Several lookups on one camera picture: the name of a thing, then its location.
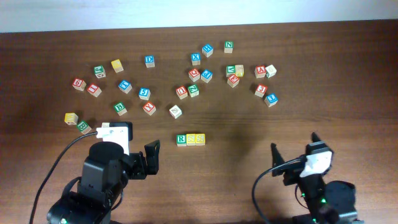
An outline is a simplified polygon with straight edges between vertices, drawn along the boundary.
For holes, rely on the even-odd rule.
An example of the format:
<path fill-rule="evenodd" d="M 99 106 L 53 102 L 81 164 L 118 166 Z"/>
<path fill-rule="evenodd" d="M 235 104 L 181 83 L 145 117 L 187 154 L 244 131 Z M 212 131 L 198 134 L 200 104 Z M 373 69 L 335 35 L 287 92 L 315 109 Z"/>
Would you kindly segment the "red I letter block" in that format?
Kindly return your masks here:
<path fill-rule="evenodd" d="M 87 92 L 91 95 L 93 95 L 94 97 L 98 97 L 102 90 L 98 85 L 95 85 L 94 83 L 92 83 L 88 88 L 87 88 Z"/>

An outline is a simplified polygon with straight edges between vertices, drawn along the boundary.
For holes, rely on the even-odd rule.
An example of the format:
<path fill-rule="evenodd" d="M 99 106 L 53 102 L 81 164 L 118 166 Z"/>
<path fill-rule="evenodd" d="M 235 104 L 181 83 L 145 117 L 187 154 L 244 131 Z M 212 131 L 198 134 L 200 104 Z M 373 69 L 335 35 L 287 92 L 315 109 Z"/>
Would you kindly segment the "blue 5 number block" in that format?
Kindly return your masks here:
<path fill-rule="evenodd" d="M 150 90 L 148 88 L 140 88 L 139 90 L 139 98 L 142 100 L 149 100 L 150 98 Z"/>

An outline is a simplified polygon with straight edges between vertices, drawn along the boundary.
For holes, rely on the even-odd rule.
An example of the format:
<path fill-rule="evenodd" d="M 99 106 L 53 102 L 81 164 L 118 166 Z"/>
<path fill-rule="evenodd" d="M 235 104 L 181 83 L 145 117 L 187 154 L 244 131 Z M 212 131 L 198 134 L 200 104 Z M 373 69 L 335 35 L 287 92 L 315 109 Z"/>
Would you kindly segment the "green Z letter block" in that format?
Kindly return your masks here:
<path fill-rule="evenodd" d="M 198 96 L 200 94 L 200 91 L 196 84 L 188 86 L 187 90 L 188 90 L 190 97 L 192 97 L 192 98 L 195 96 Z"/>

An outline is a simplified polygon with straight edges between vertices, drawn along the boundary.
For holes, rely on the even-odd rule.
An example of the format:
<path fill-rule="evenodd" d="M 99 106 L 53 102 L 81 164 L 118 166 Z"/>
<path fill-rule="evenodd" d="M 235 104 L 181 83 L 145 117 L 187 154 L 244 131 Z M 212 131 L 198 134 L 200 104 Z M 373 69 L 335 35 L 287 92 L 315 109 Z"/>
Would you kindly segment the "green R letter block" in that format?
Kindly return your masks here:
<path fill-rule="evenodd" d="M 177 146 L 184 147 L 187 146 L 187 137 L 185 134 L 178 134 L 176 138 Z"/>

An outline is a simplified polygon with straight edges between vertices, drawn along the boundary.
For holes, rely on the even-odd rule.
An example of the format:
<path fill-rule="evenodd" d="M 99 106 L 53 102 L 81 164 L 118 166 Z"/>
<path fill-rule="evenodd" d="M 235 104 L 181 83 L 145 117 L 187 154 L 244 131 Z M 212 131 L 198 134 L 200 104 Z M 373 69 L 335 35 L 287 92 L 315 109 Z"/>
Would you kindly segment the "blue H letter block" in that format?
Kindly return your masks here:
<path fill-rule="evenodd" d="M 202 47 L 202 53 L 206 58 L 210 57 L 213 54 L 214 48 L 210 44 L 206 44 Z"/>

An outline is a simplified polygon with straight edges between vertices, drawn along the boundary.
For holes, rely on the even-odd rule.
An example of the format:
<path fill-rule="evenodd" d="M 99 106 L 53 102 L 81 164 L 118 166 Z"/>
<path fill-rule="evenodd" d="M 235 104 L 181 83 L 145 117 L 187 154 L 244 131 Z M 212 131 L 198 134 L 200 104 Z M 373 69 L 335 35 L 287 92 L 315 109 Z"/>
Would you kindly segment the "yellow W letter block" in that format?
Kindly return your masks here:
<path fill-rule="evenodd" d="M 68 125 L 77 125 L 78 115 L 76 113 L 65 113 L 64 122 Z"/>

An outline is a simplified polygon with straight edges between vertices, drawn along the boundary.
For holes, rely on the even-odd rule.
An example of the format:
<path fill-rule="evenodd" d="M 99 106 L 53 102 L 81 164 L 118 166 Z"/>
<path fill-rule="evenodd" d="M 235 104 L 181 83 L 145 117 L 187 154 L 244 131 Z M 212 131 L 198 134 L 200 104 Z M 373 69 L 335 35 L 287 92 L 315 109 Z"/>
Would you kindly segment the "blue 1 number block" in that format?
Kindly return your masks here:
<path fill-rule="evenodd" d="M 278 98 L 275 96 L 275 94 L 272 93 L 270 95 L 267 95 L 264 101 L 268 107 L 271 107 L 278 102 Z"/>

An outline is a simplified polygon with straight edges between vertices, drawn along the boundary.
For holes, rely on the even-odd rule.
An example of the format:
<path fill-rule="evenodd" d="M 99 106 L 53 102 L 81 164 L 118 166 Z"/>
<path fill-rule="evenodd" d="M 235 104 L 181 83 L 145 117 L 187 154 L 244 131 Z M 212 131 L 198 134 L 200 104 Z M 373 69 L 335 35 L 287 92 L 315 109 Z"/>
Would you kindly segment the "red Y letter block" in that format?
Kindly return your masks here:
<path fill-rule="evenodd" d="M 149 116 L 152 116 L 156 112 L 155 105 L 150 101 L 148 101 L 142 108 Z"/>

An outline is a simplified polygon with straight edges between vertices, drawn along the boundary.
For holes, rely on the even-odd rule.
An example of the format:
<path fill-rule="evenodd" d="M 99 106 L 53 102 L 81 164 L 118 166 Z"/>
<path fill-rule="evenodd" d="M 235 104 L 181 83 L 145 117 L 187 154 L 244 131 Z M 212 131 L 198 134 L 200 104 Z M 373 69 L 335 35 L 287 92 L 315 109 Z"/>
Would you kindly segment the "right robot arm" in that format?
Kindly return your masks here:
<path fill-rule="evenodd" d="M 285 161 L 276 144 L 271 144 L 272 176 L 283 175 L 285 186 L 296 185 L 307 205 L 308 214 L 292 218 L 293 223 L 354 223 L 358 221 L 355 209 L 354 184 L 335 180 L 325 183 L 323 177 L 330 171 L 333 150 L 317 134 L 311 134 L 311 143 L 305 154 Z"/>

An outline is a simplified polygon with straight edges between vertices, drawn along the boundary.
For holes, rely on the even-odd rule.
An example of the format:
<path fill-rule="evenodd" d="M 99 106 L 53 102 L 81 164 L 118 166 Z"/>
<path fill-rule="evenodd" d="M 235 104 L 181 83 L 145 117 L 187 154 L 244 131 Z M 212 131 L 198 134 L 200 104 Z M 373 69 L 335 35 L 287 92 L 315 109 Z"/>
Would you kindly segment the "green V letter block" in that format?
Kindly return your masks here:
<path fill-rule="evenodd" d="M 236 67 L 234 65 L 227 65 L 226 66 L 226 76 L 230 77 L 232 74 L 236 73 Z"/>

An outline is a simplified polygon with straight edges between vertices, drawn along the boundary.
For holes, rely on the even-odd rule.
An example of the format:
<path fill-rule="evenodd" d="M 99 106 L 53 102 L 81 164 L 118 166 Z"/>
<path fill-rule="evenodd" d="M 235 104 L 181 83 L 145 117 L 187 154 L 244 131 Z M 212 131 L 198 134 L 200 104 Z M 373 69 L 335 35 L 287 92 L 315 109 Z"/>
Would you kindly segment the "green J letter block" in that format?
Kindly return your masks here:
<path fill-rule="evenodd" d="M 106 72 L 102 65 L 95 66 L 93 68 L 93 70 L 94 70 L 94 74 L 95 74 L 96 78 L 105 78 L 106 77 Z"/>

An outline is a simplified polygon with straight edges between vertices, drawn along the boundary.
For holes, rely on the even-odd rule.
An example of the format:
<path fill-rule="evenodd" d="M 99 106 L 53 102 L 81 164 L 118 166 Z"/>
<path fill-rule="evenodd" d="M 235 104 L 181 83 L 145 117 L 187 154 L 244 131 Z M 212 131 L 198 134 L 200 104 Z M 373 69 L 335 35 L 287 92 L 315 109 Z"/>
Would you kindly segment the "red U letter block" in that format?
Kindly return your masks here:
<path fill-rule="evenodd" d="M 187 89 L 184 86 L 180 86 L 180 87 L 176 88 L 176 94 L 180 100 L 182 100 L 188 96 Z"/>

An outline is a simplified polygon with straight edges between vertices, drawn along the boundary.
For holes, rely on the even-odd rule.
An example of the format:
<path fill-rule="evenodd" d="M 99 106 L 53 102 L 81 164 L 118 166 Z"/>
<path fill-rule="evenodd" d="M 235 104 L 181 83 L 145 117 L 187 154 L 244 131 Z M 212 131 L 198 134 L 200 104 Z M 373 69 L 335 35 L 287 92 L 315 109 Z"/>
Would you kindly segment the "yellow edged natural block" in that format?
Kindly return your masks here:
<path fill-rule="evenodd" d="M 244 65 L 235 65 L 235 75 L 237 77 L 244 76 Z"/>

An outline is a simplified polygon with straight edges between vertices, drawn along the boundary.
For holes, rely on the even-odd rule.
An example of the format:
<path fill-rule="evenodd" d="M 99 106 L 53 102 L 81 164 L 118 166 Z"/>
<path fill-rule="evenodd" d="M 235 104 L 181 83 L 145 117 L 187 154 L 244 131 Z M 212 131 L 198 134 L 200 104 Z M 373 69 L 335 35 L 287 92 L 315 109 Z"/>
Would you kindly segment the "yellow S block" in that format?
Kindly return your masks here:
<path fill-rule="evenodd" d="M 206 144 L 206 136 L 204 133 L 195 135 L 195 145 L 196 146 L 204 146 Z"/>
<path fill-rule="evenodd" d="M 196 145 L 196 134 L 186 134 L 187 145 L 195 146 Z"/>

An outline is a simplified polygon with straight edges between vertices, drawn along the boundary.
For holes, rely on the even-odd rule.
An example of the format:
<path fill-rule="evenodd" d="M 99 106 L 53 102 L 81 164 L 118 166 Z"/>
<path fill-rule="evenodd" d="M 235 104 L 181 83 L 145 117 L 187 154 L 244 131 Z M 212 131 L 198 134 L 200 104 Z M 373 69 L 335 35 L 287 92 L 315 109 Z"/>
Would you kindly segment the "blue D letter block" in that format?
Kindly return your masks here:
<path fill-rule="evenodd" d="M 153 55 L 146 55 L 144 57 L 144 60 L 147 68 L 155 67 L 155 60 Z"/>

